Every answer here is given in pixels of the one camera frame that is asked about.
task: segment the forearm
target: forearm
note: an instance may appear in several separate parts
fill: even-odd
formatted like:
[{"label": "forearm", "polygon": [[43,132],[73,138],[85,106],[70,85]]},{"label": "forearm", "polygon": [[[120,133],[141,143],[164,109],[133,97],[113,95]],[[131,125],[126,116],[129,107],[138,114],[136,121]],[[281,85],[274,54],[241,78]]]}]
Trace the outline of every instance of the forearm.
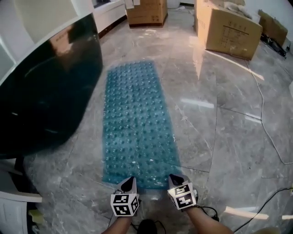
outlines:
[{"label": "forearm", "polygon": [[199,208],[187,209],[186,213],[199,234],[233,234],[229,228],[207,216]]},{"label": "forearm", "polygon": [[120,217],[102,234],[126,234],[132,217]]}]

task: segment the gray marble floor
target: gray marble floor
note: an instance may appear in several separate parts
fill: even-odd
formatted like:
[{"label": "gray marble floor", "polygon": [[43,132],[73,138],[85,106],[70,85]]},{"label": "gray marble floor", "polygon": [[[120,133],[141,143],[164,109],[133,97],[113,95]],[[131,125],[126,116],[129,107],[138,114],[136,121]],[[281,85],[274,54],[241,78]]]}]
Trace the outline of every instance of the gray marble floor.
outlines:
[{"label": "gray marble floor", "polygon": [[[77,132],[58,149],[24,161],[44,197],[38,205],[45,218],[42,234],[98,234],[110,222],[114,185],[102,182],[106,73],[128,61],[154,61],[172,119],[179,169],[198,188],[200,204],[216,208],[221,222],[235,230],[275,190],[292,185],[292,55],[284,60],[262,43],[249,62],[208,52],[192,26],[191,14],[169,11],[163,28],[129,29],[123,22],[102,38],[103,73]],[[194,232],[166,192],[141,191],[140,198],[135,224],[152,218],[168,234]],[[239,233],[268,226],[288,232],[293,220],[282,216],[293,214],[292,199],[288,191],[279,193]]]}]

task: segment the dark curved surface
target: dark curved surface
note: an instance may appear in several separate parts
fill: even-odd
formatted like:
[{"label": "dark curved surface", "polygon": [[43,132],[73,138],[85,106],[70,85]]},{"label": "dark curved surface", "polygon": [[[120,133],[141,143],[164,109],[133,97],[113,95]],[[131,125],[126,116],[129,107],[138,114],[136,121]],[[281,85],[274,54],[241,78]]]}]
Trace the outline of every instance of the dark curved surface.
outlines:
[{"label": "dark curved surface", "polygon": [[92,15],[25,58],[0,86],[0,159],[68,140],[82,120],[102,67]]}]

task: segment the white cube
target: white cube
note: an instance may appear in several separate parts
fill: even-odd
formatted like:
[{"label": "white cube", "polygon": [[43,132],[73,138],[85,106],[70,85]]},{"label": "white cube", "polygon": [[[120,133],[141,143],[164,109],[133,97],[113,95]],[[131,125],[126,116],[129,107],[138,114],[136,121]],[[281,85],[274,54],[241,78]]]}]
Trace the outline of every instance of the white cube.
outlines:
[{"label": "white cube", "polygon": [[192,183],[169,189],[168,196],[178,210],[196,205]]},{"label": "white cube", "polygon": [[112,194],[111,207],[115,216],[133,216],[139,207],[139,195],[133,194]]}]

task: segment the blue bubble wrap sheet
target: blue bubble wrap sheet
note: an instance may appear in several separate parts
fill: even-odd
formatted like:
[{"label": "blue bubble wrap sheet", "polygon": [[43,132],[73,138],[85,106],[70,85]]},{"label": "blue bubble wrap sheet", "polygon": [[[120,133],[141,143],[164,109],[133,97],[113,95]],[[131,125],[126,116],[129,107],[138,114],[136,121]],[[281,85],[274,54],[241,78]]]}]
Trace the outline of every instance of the blue bubble wrap sheet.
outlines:
[{"label": "blue bubble wrap sheet", "polygon": [[135,176],[138,187],[166,189],[180,162],[155,64],[111,69],[105,94],[103,181],[118,184]]}]

